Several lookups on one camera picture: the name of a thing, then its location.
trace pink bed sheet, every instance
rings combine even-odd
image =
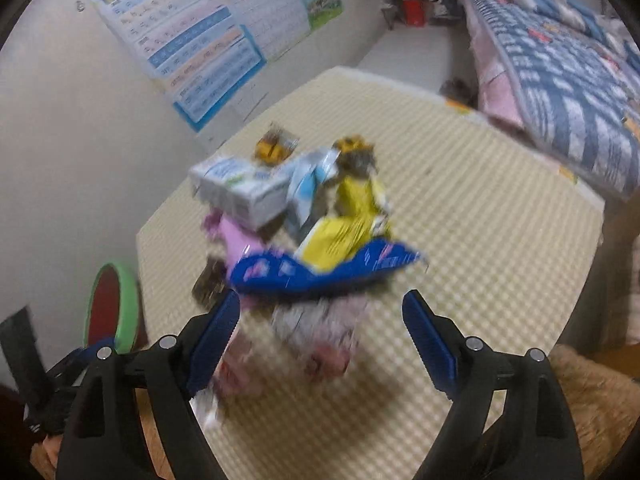
[[[524,130],[511,82],[488,29],[480,22],[471,0],[462,0],[471,50],[478,73],[478,108],[501,126]]]

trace poster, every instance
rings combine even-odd
[[[200,131],[267,60],[342,12],[340,0],[92,0]]]

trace white cardboard box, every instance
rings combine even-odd
[[[214,155],[189,170],[194,195],[257,231],[287,206],[289,177],[250,161]]]

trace plaid blanket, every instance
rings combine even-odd
[[[573,0],[471,2],[539,149],[630,195],[640,186],[640,55],[626,29]]]

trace white tile floor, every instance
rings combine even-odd
[[[469,51],[466,23],[422,28],[396,23],[359,63],[358,68],[438,92],[457,76],[478,87],[474,58]]]

